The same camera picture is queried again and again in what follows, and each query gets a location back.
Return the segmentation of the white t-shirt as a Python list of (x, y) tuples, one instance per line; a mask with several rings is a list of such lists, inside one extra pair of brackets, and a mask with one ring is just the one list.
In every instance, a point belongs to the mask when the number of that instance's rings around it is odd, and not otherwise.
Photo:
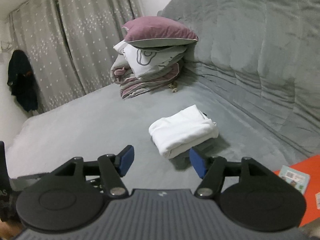
[(196, 105), (192, 105), (152, 123), (149, 134), (159, 154), (172, 159), (193, 146), (217, 138), (219, 129)]

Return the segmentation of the grey bed blanket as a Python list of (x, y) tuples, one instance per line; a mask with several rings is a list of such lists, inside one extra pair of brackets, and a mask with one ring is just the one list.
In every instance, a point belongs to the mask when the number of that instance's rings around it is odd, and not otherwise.
[(123, 179), (128, 189), (194, 190), (200, 179), (187, 155), (165, 159), (148, 132), (154, 121), (191, 105), (217, 124), (219, 136), (207, 143), (211, 155), (229, 161), (251, 157), (272, 171), (306, 159), (305, 153), (198, 82), (181, 84), (177, 93), (162, 89), (128, 100), (110, 85), (24, 123), (6, 150), (11, 185), (22, 189), (29, 184), (23, 176), (51, 172), (72, 157), (93, 161), (132, 145), (135, 161)]

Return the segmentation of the small printed card box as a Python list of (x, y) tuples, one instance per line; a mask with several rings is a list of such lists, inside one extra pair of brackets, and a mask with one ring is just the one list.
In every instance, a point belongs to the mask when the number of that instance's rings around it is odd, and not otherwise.
[(310, 175), (283, 165), (278, 176), (297, 189), (301, 194), (306, 192)]

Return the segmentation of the orange surface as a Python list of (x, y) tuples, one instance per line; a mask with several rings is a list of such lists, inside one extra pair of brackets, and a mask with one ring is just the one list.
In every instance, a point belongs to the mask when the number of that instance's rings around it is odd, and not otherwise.
[(285, 171), (295, 171), (305, 177), (304, 183), (298, 182), (295, 186), (306, 199), (306, 212), (300, 224), (300, 226), (305, 226), (319, 218), (319, 154), (290, 167), (283, 165), (281, 170), (274, 171), (274, 173), (284, 178)]

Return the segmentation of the folded pink white quilt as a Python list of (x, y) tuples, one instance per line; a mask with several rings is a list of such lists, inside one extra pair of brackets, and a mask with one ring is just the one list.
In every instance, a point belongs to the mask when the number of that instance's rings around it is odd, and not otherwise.
[(136, 48), (124, 40), (114, 47), (118, 57), (111, 67), (111, 79), (120, 85), (122, 99), (167, 86), (173, 93), (178, 91), (179, 77), (186, 46), (167, 48)]

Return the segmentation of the black hanging garment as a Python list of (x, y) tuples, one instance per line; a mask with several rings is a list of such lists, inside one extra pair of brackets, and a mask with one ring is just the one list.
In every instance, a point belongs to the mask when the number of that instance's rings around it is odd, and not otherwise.
[(8, 65), (8, 81), (12, 96), (26, 111), (38, 109), (35, 76), (27, 55), (22, 50), (14, 50)]

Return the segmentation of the grey star-patterned curtain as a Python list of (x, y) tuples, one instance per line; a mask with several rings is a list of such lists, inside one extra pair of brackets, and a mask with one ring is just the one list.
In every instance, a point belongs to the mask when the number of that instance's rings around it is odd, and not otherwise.
[(9, 14), (44, 113), (112, 83), (114, 46), (123, 25), (141, 15), (138, 0), (28, 0)]

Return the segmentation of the pink and grey pillow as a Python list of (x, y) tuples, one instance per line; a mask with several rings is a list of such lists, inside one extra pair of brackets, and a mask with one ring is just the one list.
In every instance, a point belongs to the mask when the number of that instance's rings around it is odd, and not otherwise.
[(139, 17), (122, 28), (126, 30), (125, 42), (137, 48), (181, 46), (199, 40), (185, 25), (161, 16)]

